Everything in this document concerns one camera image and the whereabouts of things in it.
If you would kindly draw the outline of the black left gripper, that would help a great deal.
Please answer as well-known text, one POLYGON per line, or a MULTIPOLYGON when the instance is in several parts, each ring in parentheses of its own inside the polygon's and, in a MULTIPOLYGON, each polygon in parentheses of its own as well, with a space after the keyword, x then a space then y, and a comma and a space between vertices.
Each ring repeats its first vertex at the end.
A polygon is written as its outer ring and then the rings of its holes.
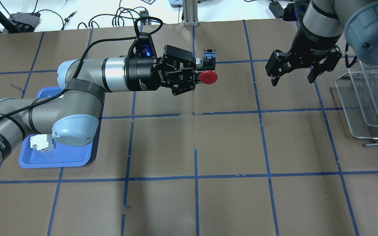
POLYGON ((170 88, 180 95, 201 84, 196 70, 203 68, 201 58, 191 52, 165 45, 163 56, 157 59, 128 57, 125 61, 125 82, 131 91, 155 91, 170 88))

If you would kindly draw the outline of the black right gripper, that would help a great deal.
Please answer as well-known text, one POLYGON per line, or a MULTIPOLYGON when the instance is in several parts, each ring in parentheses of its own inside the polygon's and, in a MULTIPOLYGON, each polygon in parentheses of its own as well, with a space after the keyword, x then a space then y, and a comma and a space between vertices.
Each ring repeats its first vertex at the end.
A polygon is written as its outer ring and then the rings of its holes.
POLYGON ((299 28, 290 50, 283 52, 275 49, 265 65, 272 86, 276 87, 283 75, 297 69, 311 68, 307 76, 310 84, 324 72, 333 71, 343 55, 337 45, 340 36, 340 33, 330 37, 320 36, 306 28, 299 28))

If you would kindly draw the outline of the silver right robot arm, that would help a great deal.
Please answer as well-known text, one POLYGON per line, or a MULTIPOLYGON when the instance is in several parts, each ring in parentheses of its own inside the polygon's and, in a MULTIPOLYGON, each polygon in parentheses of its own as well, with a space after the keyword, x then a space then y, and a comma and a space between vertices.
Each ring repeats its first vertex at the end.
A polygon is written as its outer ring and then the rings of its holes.
POLYGON ((354 61, 378 66, 378 0, 297 0, 282 11, 282 19, 299 28, 290 50, 274 50, 265 66, 273 86, 296 69, 312 68, 309 83, 332 71, 343 55, 337 45, 341 36, 354 61))

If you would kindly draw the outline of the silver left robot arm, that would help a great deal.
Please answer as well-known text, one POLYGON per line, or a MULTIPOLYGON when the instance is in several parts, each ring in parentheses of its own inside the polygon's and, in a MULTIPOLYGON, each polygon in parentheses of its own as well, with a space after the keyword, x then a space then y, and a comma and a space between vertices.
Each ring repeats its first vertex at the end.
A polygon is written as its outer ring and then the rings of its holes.
POLYGON ((86 59, 77 78, 73 73, 79 60, 69 60, 57 70, 60 93, 46 99, 1 99, 0 163, 34 134, 50 134, 70 146, 90 144, 107 93, 166 87, 180 95, 201 83, 205 56, 194 58, 191 52, 171 45, 164 47, 162 57, 149 53, 148 49, 130 49, 118 58, 86 59))

